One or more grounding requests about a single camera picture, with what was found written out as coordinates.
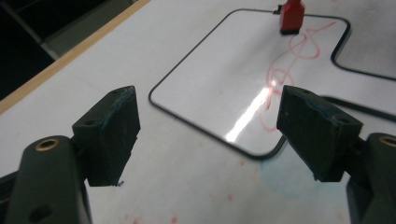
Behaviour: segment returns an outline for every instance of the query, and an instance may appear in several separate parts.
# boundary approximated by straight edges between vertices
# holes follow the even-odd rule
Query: red scribble
[[[288,84],[294,85],[294,78],[291,74],[291,69],[298,62],[298,60],[315,60],[320,55],[320,47],[315,40],[314,36],[319,31],[326,30],[336,24],[333,21],[323,27],[318,29],[306,28],[305,31],[301,31],[298,35],[293,36],[289,41],[288,50],[281,53],[277,58],[275,58],[267,70],[266,74],[266,86],[269,89],[267,99],[265,104],[259,108],[259,113],[261,115],[262,127],[267,132],[276,131],[276,125],[269,125],[264,121],[265,112],[271,109],[273,104],[273,98],[280,98],[282,95],[282,88],[284,85]],[[313,47],[313,51],[308,51],[306,48]],[[289,64],[285,64],[288,60],[282,60],[285,57],[292,57],[292,61]]]
[[[346,220],[346,216],[342,213],[337,212],[337,218],[339,220],[345,221]]]
[[[135,218],[134,219],[134,224],[139,224],[141,219],[142,219],[141,217]]]
[[[232,194],[228,194],[227,199],[228,199],[228,202],[232,202],[233,201],[233,195]]]
[[[177,224],[177,222],[178,222],[178,216],[173,216],[172,219],[171,219],[171,223],[172,224]]]
[[[214,194],[214,193],[209,193],[209,198],[210,198],[210,200],[216,200],[216,197],[217,197],[217,195],[216,194]]]

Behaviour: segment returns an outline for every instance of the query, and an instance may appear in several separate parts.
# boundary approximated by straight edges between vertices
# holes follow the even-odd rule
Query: whiteboard surface
[[[348,98],[340,87],[367,78],[331,61],[345,21],[305,16],[295,36],[282,36],[278,21],[271,12],[231,13],[162,80],[151,102],[247,154],[275,150],[284,85]]]

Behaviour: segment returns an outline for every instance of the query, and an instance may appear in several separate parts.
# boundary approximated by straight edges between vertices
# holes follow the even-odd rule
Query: screw hole
[[[390,147],[396,147],[396,138],[390,136],[381,136],[379,137],[379,141],[383,144],[386,144]]]
[[[35,146],[36,151],[47,151],[53,149],[59,145],[59,140],[56,138],[46,139],[41,141]]]
[[[41,222],[46,217],[49,217],[52,211],[48,205],[37,207],[29,216],[29,220],[34,223]]]

